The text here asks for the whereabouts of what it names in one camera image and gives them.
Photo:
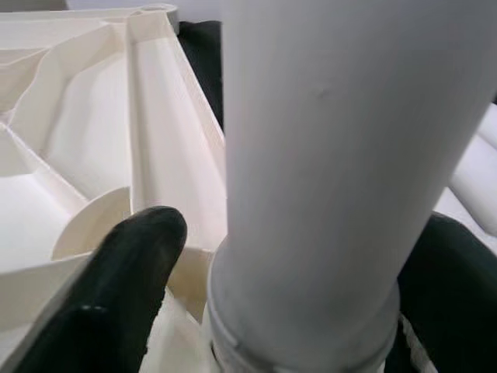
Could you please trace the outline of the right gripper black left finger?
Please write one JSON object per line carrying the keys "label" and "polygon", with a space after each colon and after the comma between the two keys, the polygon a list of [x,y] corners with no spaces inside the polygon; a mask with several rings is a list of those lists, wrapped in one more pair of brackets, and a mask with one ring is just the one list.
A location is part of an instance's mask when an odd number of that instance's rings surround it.
{"label": "right gripper black left finger", "polygon": [[187,223],[154,206],[120,222],[43,308],[3,372],[137,372]]}

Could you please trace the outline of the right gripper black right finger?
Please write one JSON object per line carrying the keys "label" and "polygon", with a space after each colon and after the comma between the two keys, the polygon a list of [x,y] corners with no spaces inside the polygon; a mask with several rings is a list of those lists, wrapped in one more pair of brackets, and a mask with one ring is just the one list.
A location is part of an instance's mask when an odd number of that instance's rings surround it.
{"label": "right gripper black right finger", "polygon": [[401,313],[439,372],[496,370],[496,256],[434,213],[398,276]]}

